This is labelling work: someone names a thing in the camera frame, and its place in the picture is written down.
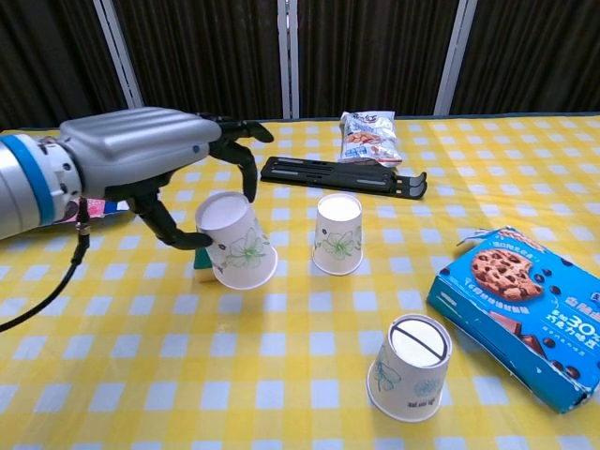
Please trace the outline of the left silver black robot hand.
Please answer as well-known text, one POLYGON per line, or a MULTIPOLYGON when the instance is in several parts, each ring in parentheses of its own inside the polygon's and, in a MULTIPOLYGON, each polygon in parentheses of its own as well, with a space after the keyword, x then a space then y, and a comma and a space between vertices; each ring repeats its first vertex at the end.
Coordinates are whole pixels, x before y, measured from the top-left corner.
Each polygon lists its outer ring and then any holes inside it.
POLYGON ((67 120, 59 127, 58 141, 74 160, 84 197, 125 201, 165 245, 193 250, 209 247, 212 238, 178 229, 159 190, 176 171, 212 157, 239 168, 243 194, 254 201, 258 171, 240 138, 274 140, 256 121, 142 107, 67 120))

